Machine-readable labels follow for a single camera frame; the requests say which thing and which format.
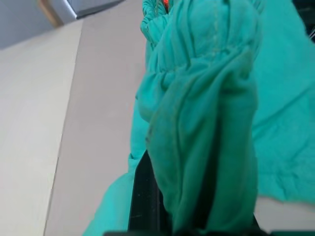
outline green garment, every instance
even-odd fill
[[[315,202],[315,48],[291,1],[169,6],[166,15],[160,0],[143,0],[147,70],[134,107],[129,171],[107,190],[85,236],[127,230],[145,149],[174,231],[191,223],[205,162],[214,156],[220,165],[207,230],[250,224],[257,175],[262,195]]]

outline wrinkled cloth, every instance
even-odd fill
[[[134,171],[146,148],[174,229],[189,224],[185,215],[195,204],[215,127],[221,165],[207,229],[248,225],[256,195],[252,141],[259,193],[314,203],[315,49],[291,1],[175,0],[169,6],[166,15],[158,0],[143,1],[147,71],[134,107],[129,171],[107,190],[84,235],[127,229]]]

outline beige surface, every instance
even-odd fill
[[[78,236],[127,171],[136,89],[144,72],[141,0],[86,18],[45,236]]]
[[[0,235],[42,236],[82,22],[0,51]]]

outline green fabric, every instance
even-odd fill
[[[165,15],[159,0],[143,0],[147,70],[129,171],[107,190],[85,236],[127,229],[134,171],[146,148],[173,230],[189,225],[207,153],[220,158],[207,229],[249,225],[253,144],[260,194],[315,202],[315,48],[291,1],[174,0],[170,7]]]

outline teal cloth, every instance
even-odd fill
[[[219,169],[219,193],[207,229],[231,231],[247,226],[255,199],[255,191],[249,189],[255,186],[255,158],[248,134],[256,106],[255,88],[259,108],[253,120],[252,140],[258,159],[259,193],[283,201],[315,203],[314,45],[306,36],[303,23],[290,0],[248,0],[257,14],[245,1],[194,0],[192,3],[175,0],[170,15],[165,16],[161,5],[155,5],[158,1],[144,0],[145,19],[141,29],[148,39],[147,71],[134,107],[129,171],[106,191],[85,236],[127,229],[134,171],[146,148],[159,187],[167,198],[164,204],[172,213],[174,229],[189,223],[181,214],[191,213],[189,205],[195,204],[194,193],[198,192],[201,177],[193,174],[198,168],[200,173],[204,171],[203,166],[191,157],[200,153],[198,160],[201,163],[205,161],[201,151],[204,153],[205,145],[215,139],[214,124],[217,123],[214,119],[220,119],[224,124],[220,126],[220,135],[228,149],[221,148],[224,151],[220,156],[223,169]],[[245,8],[236,10],[237,7],[247,7],[248,11],[244,11]],[[233,10],[233,15],[229,22],[224,21],[229,10]],[[214,17],[218,17],[219,24],[208,25],[215,22]],[[216,52],[214,42],[220,49],[229,45],[235,47]],[[191,86],[189,75],[198,78],[194,86]],[[229,82],[224,83],[227,75]],[[218,93],[219,88],[224,96]],[[178,122],[172,120],[176,111],[181,114],[177,116]],[[211,118],[211,121],[203,120],[203,117]],[[174,129],[177,129],[179,138],[175,148],[171,145]],[[157,155],[160,147],[167,147],[163,151],[166,156]],[[185,156],[179,166],[176,166],[178,162],[173,156],[169,156],[176,151]],[[181,176],[187,178],[175,176],[171,171],[163,172],[161,168],[184,173]],[[237,173],[240,174],[238,180],[243,181],[241,186],[237,181],[224,179],[224,176],[229,178]],[[196,187],[189,184],[190,180],[197,183]],[[227,192],[222,190],[227,184],[234,186],[231,194],[239,193],[241,197],[230,195],[227,198]],[[182,201],[170,187],[185,193]],[[235,202],[244,207],[239,213]]]

